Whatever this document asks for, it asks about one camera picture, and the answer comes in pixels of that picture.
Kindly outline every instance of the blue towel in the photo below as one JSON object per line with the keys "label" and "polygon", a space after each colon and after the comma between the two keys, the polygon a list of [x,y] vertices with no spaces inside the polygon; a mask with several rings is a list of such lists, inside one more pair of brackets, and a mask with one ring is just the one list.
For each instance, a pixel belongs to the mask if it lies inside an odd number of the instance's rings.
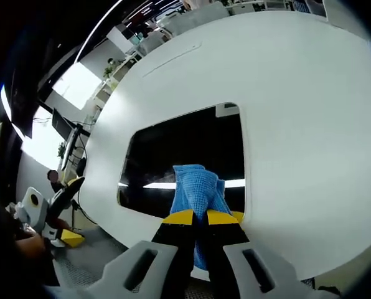
{"label": "blue towel", "polygon": [[[174,193],[171,214],[192,209],[202,221],[207,209],[231,214],[224,201],[224,181],[205,170],[202,165],[173,166],[176,173],[176,192]],[[194,265],[206,270],[204,256],[198,242],[195,244]]]}

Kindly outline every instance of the rectangular opening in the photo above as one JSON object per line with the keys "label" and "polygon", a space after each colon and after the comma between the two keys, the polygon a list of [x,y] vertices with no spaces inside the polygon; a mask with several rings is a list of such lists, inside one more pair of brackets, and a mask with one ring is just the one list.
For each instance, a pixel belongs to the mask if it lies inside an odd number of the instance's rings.
{"label": "rectangular opening", "polygon": [[140,285],[142,284],[148,269],[152,265],[157,251],[147,250],[141,258],[138,260],[136,265],[134,265],[128,279],[124,283],[124,287],[133,293],[138,293]]}
{"label": "rectangular opening", "polygon": [[260,265],[259,260],[256,258],[252,250],[244,250],[243,255],[247,259],[249,266],[251,267],[255,277],[259,283],[260,290],[263,293],[267,293],[274,289],[274,285],[271,280],[268,278],[266,271]]}
{"label": "rectangular opening", "polygon": [[[217,113],[217,108],[234,110]],[[245,210],[245,167],[238,107],[226,103],[137,131],[118,184],[118,202],[151,216],[169,215],[176,189],[174,165],[200,164],[226,181],[231,211]]]}

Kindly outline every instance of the white table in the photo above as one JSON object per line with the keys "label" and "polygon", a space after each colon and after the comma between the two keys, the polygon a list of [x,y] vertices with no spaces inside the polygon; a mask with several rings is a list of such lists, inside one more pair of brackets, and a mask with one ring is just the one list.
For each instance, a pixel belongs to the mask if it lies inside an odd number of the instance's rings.
{"label": "white table", "polygon": [[240,108],[242,227],[250,238],[285,257],[300,279],[371,245],[371,50],[323,18],[295,12],[211,22],[138,62],[87,143],[87,214],[128,247],[151,240],[161,219],[116,199],[131,137],[223,102]]}

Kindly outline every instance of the floor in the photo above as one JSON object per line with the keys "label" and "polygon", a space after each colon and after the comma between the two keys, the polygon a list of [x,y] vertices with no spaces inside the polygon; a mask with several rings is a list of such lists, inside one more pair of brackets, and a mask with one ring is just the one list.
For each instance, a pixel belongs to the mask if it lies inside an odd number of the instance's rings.
{"label": "floor", "polygon": [[[95,225],[80,211],[75,211],[74,227],[77,229],[91,229]],[[316,277],[316,288],[320,286],[337,287],[341,293],[344,293],[364,274],[370,265],[371,246],[343,266]]]}

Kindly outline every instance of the computer screen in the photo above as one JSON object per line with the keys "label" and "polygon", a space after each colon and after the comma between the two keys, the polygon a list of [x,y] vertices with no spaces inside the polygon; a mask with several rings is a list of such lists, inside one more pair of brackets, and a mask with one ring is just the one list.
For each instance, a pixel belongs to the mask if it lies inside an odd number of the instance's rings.
{"label": "computer screen", "polygon": [[52,124],[61,137],[65,140],[68,140],[72,127],[56,109],[53,110]]}

